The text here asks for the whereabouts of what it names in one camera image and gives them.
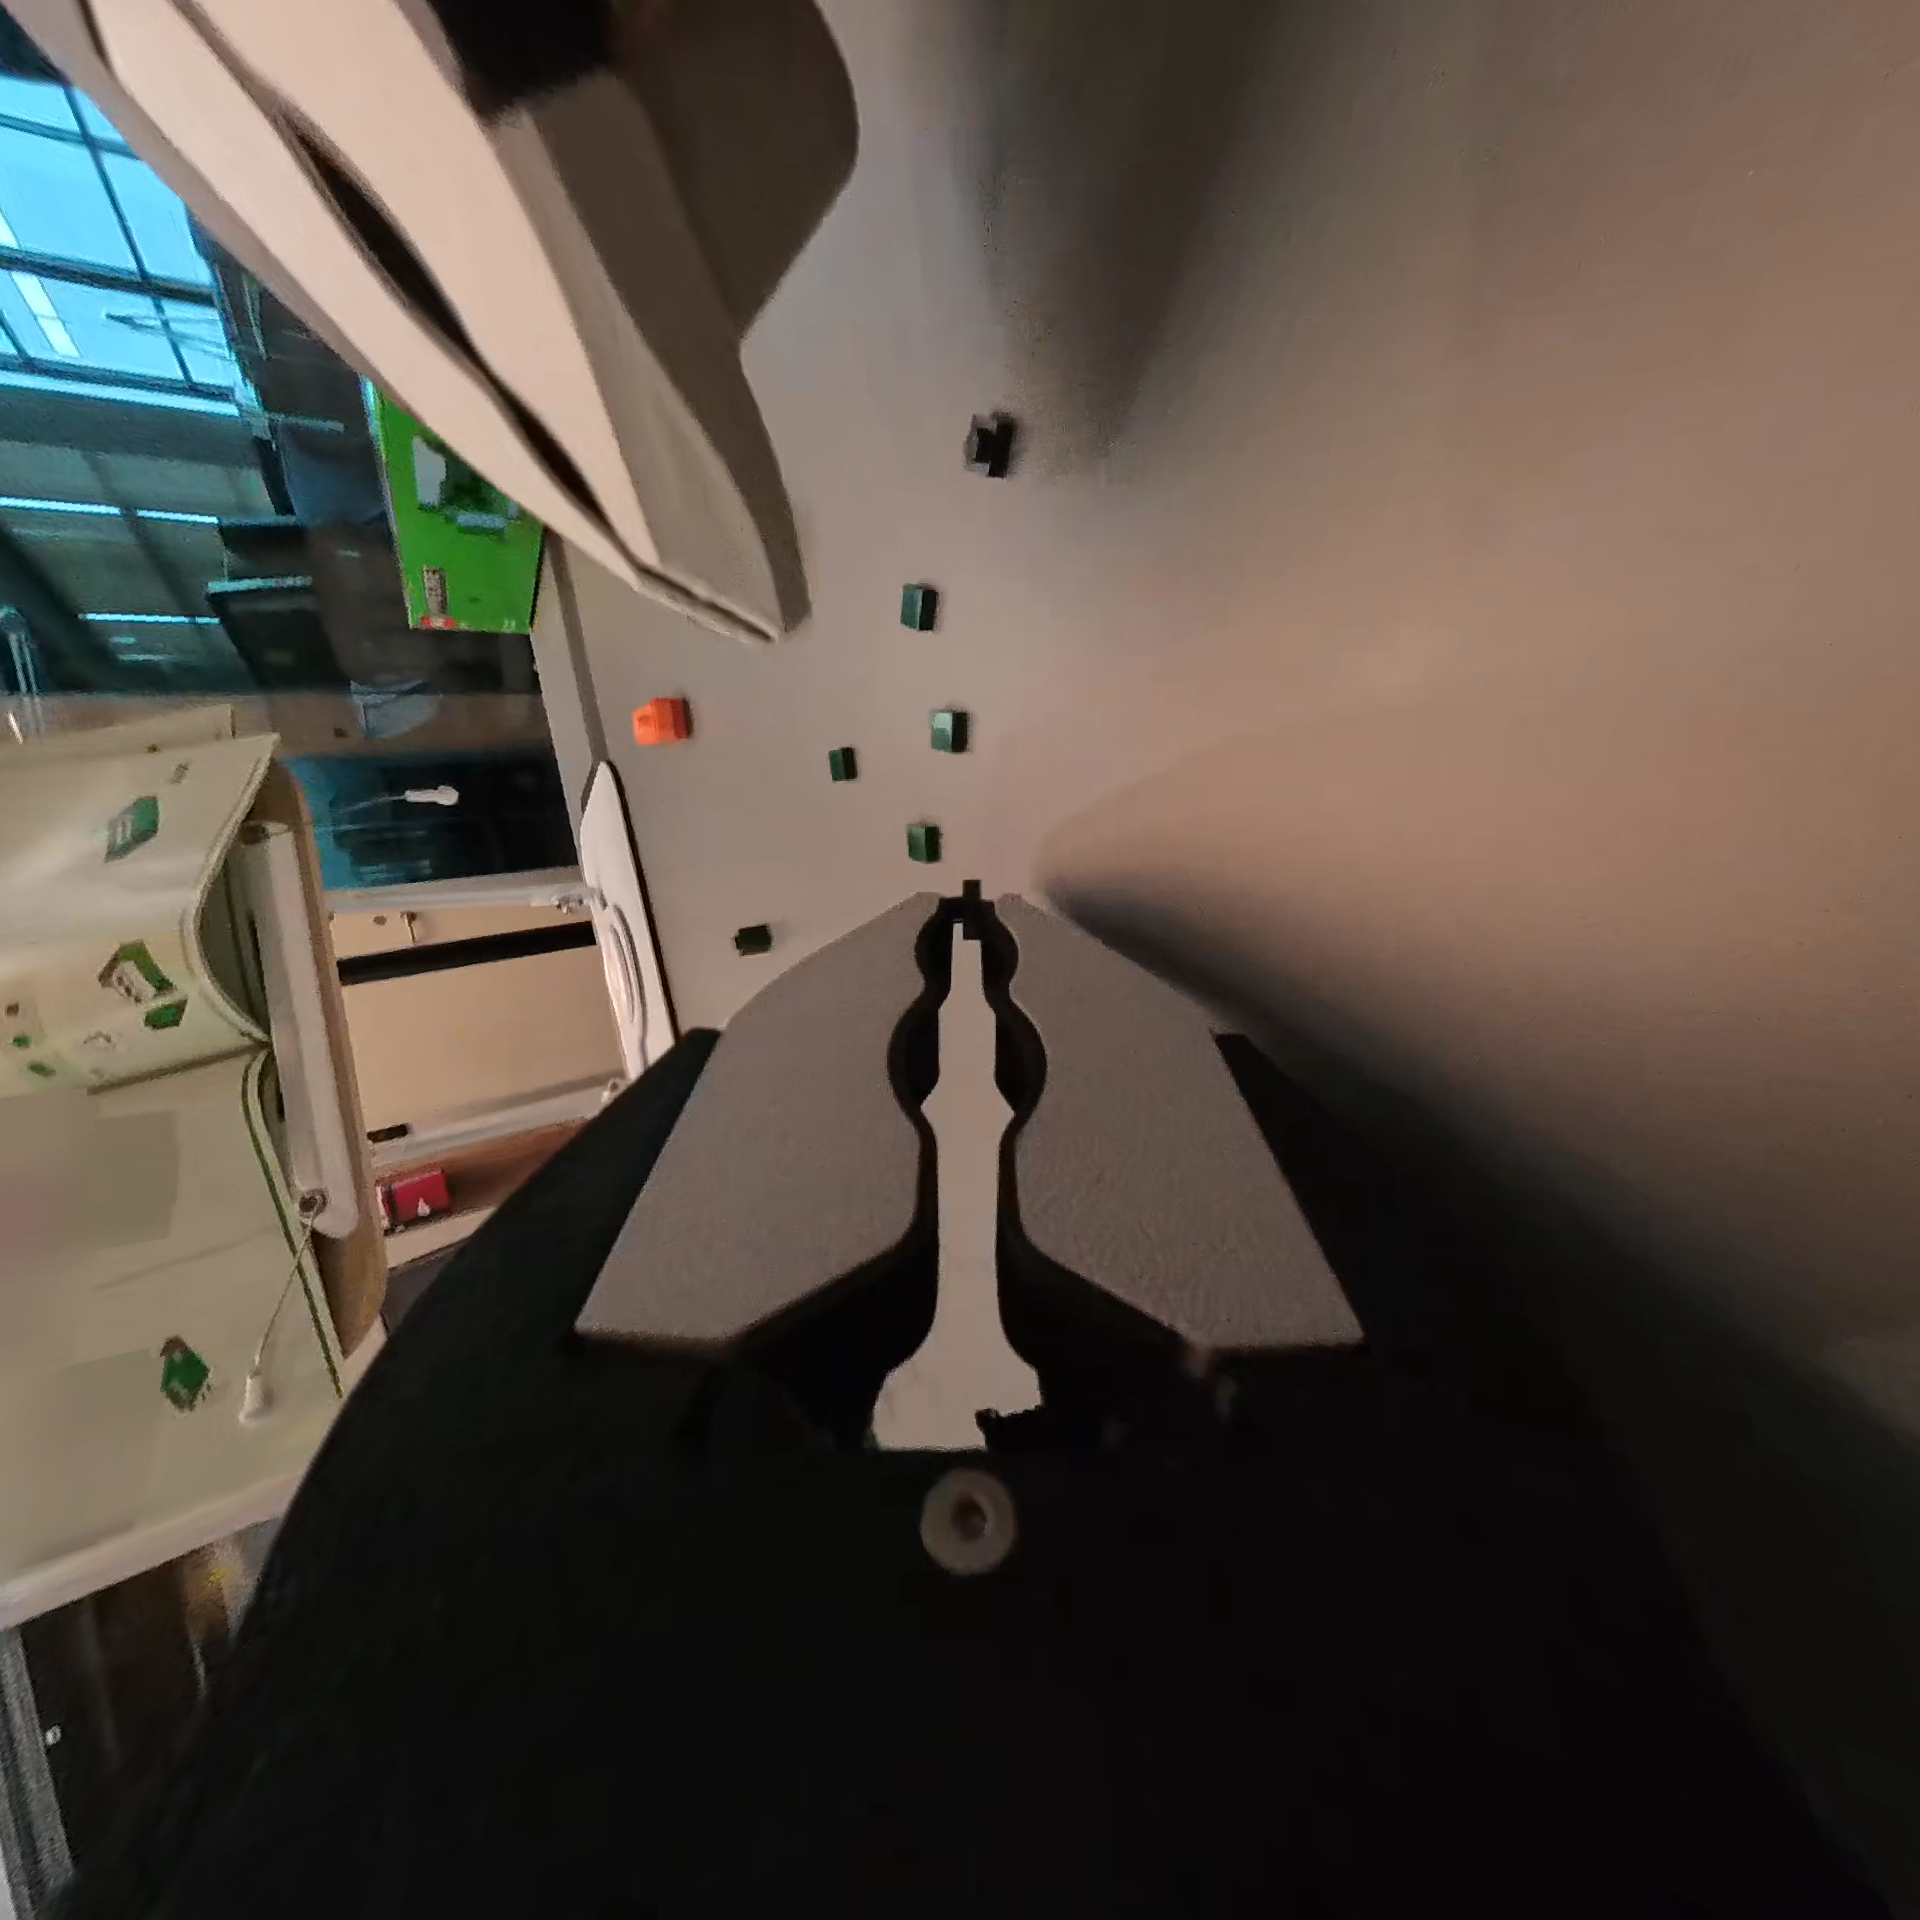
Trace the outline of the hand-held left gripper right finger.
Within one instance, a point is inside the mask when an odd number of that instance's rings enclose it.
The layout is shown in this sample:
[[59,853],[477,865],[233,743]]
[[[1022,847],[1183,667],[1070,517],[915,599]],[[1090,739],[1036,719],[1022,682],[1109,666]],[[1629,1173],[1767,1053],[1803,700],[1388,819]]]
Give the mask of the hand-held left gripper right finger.
[[1210,1012],[1020,895],[981,915],[997,1305],[1060,1444],[1234,1431],[1367,1348]]

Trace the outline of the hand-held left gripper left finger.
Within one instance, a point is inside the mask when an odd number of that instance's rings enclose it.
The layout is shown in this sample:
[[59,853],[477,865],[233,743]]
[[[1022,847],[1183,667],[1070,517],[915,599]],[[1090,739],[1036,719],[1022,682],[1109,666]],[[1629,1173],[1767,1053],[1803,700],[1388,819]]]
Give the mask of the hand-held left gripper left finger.
[[596,1346],[743,1362],[860,1446],[930,1331],[951,905],[915,894],[726,1025],[577,1322]]

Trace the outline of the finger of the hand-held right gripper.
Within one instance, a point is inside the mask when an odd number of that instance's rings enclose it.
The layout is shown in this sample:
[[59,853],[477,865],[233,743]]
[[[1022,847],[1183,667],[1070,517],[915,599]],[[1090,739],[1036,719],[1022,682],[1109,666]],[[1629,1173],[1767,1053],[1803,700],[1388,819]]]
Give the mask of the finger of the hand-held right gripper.
[[821,227],[819,4],[181,14],[644,593],[743,641],[806,622],[743,348]]
[[650,531],[553,259],[404,4],[33,4],[203,227],[468,466],[612,571]]

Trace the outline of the pile of dark green pieces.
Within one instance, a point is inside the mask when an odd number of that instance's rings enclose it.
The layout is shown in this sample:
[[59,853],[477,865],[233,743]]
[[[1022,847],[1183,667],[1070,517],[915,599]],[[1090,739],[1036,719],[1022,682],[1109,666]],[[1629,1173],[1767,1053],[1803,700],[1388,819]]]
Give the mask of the pile of dark green pieces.
[[[905,582],[901,589],[901,625],[909,633],[930,633],[940,618],[940,589],[930,582]],[[927,748],[945,756],[969,753],[971,714],[964,709],[938,709],[927,717]],[[828,749],[828,775],[834,785],[858,780],[858,748],[841,743]],[[938,865],[945,858],[945,830],[934,823],[909,823],[902,830],[907,858],[918,865]],[[770,923],[735,929],[734,949],[739,956],[763,956],[772,949]]]

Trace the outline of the green lego set box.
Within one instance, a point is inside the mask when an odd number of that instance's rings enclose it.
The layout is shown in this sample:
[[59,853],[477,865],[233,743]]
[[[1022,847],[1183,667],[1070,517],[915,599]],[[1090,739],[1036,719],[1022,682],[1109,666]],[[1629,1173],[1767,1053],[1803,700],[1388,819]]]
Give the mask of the green lego set box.
[[362,388],[411,626],[527,638],[541,521],[372,381]]

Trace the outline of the lego instruction booklet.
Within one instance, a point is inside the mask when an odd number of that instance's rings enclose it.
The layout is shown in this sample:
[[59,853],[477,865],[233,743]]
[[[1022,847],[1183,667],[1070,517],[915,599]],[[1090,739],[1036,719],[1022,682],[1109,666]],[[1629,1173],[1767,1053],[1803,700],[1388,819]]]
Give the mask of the lego instruction booklet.
[[273,1521],[387,1286],[301,788],[226,703],[5,741],[2,1613]]

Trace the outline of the white book stand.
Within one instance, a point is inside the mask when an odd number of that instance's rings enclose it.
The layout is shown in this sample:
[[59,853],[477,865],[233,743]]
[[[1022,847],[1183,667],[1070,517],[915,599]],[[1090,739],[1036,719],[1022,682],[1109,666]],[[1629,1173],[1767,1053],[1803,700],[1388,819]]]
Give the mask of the white book stand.
[[679,1036],[612,771],[591,771],[574,869],[340,892],[293,786],[266,785],[209,901],[209,935],[268,1052],[269,1162],[295,1268],[245,1371],[279,1409],[295,1300],[330,1307],[332,1386],[383,1289],[378,1173],[414,1151],[588,1121]]

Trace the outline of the wooden pillar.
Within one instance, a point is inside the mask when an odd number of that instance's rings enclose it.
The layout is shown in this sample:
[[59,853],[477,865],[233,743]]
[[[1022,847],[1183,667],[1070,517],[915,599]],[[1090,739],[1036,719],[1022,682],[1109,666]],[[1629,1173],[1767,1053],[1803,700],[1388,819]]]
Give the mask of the wooden pillar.
[[582,1129],[586,1121],[559,1121],[461,1147],[420,1150],[396,1169],[381,1169],[378,1180],[383,1186],[419,1183],[429,1175],[438,1175],[446,1186],[446,1204],[438,1212],[420,1215],[419,1203],[397,1212],[397,1225],[383,1236],[388,1275],[396,1278],[409,1265],[443,1257],[474,1236]]

